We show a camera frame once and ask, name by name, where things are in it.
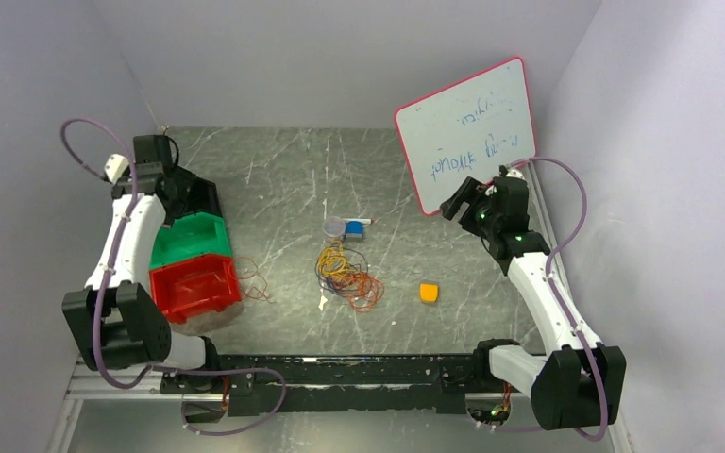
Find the blue eraser block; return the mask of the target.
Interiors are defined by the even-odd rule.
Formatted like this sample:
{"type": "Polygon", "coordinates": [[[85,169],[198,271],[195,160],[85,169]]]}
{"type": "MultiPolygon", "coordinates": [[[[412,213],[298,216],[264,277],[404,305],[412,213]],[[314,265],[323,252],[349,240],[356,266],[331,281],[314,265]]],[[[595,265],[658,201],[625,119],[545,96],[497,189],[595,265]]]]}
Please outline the blue eraser block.
{"type": "Polygon", "coordinates": [[[365,231],[364,224],[359,221],[346,222],[346,231],[344,239],[347,242],[361,242],[364,240],[365,231]]]}

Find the white board with red frame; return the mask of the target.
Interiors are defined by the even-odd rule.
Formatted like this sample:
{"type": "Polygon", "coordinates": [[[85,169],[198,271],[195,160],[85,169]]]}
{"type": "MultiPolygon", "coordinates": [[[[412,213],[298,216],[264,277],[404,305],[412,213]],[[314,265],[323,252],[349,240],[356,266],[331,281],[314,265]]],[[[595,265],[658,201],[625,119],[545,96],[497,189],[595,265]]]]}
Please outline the white board with red frame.
{"type": "Polygon", "coordinates": [[[464,180],[536,155],[525,62],[513,57],[394,113],[421,212],[433,215],[464,180]]]}

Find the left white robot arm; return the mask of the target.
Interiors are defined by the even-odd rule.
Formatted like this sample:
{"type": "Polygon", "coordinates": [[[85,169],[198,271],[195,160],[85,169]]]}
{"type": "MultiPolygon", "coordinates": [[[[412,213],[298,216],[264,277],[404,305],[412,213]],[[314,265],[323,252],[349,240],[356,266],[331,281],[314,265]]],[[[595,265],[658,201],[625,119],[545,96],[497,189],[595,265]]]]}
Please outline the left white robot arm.
{"type": "Polygon", "coordinates": [[[133,152],[112,155],[98,176],[111,186],[111,223],[101,256],[83,289],[63,297],[62,312],[86,365],[184,369],[197,391],[220,386],[224,366],[201,337],[175,333],[152,297],[149,272],[198,256],[188,228],[205,219],[220,232],[223,212],[214,183],[183,168],[165,135],[133,139],[133,152]]]}

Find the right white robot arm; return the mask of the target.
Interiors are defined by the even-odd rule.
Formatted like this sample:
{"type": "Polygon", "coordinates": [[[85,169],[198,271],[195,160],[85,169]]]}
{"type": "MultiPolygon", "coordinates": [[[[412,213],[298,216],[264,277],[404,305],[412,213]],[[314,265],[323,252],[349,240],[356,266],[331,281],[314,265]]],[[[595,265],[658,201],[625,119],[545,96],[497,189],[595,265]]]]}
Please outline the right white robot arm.
{"type": "Polygon", "coordinates": [[[534,356],[513,340],[481,343],[471,367],[474,383],[493,391],[501,383],[527,396],[539,427],[575,429],[601,439],[617,418],[626,358],[584,321],[553,269],[544,236],[529,228],[529,185],[515,176],[489,183],[467,177],[441,205],[477,236],[529,308],[545,354],[534,356]]]}

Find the red plastic bin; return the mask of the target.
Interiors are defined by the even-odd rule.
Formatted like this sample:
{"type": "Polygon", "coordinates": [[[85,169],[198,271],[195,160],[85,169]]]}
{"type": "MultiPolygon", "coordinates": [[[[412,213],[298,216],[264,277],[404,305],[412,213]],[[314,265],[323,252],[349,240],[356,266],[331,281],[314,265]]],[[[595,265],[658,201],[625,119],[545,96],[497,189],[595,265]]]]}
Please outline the red plastic bin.
{"type": "Polygon", "coordinates": [[[242,301],[231,257],[204,254],[149,271],[152,298],[171,323],[184,324],[242,301]]]}

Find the white marker pen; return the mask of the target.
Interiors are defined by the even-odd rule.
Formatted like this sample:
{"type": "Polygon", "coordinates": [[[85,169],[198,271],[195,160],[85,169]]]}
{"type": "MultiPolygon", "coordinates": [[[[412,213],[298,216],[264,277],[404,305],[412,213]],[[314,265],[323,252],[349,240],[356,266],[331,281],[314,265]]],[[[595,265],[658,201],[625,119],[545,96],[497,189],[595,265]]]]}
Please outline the white marker pen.
{"type": "Polygon", "coordinates": [[[372,225],[375,222],[375,219],[371,218],[344,218],[343,220],[347,223],[356,222],[364,226],[372,225]]]}

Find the green plastic bin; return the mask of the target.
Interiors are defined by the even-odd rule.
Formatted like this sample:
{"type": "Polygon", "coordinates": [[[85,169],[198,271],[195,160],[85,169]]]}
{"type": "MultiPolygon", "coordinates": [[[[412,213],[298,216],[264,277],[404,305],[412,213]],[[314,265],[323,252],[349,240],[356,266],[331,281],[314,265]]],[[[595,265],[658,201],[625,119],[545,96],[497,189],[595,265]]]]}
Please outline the green plastic bin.
{"type": "Polygon", "coordinates": [[[161,227],[153,244],[149,269],[157,269],[204,254],[232,256],[223,217],[197,212],[161,227]]]}

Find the black plastic bin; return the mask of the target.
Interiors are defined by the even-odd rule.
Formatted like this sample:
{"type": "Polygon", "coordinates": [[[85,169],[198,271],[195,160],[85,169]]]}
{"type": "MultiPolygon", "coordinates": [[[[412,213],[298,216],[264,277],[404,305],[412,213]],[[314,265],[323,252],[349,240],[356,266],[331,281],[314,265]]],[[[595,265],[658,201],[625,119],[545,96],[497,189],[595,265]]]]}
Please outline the black plastic bin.
{"type": "Polygon", "coordinates": [[[196,213],[207,213],[219,218],[224,217],[216,184],[200,176],[196,177],[192,189],[191,207],[182,217],[196,213]]]}

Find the clear round container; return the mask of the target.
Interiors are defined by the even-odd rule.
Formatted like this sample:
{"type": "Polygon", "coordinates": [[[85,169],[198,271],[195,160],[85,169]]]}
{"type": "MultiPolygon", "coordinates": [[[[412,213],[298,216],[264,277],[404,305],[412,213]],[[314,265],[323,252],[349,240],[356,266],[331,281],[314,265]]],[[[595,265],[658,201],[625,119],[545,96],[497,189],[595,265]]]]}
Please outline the clear round container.
{"type": "Polygon", "coordinates": [[[323,221],[322,230],[327,241],[342,241],[346,235],[346,221],[340,217],[327,217],[323,221]]]}

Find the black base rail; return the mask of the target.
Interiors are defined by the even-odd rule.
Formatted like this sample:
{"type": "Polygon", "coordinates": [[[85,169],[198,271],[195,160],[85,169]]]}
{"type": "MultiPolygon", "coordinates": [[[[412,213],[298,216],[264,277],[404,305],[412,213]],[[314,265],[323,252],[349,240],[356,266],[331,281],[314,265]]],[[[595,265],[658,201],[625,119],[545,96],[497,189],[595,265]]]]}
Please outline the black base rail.
{"type": "Polygon", "coordinates": [[[278,412],[412,411],[465,414],[500,405],[507,384],[476,353],[294,356],[223,354],[229,377],[165,373],[160,392],[228,401],[231,416],[278,412]]]}

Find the orange yellow block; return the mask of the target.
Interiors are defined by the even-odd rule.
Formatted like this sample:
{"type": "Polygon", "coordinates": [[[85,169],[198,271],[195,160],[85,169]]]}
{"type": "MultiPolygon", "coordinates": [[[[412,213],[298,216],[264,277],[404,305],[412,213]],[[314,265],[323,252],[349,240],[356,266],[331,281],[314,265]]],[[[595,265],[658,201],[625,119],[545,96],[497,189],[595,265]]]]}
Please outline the orange yellow block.
{"type": "Polygon", "coordinates": [[[440,295],[440,287],[436,283],[421,282],[418,288],[419,299],[425,304],[435,304],[440,295]]]}

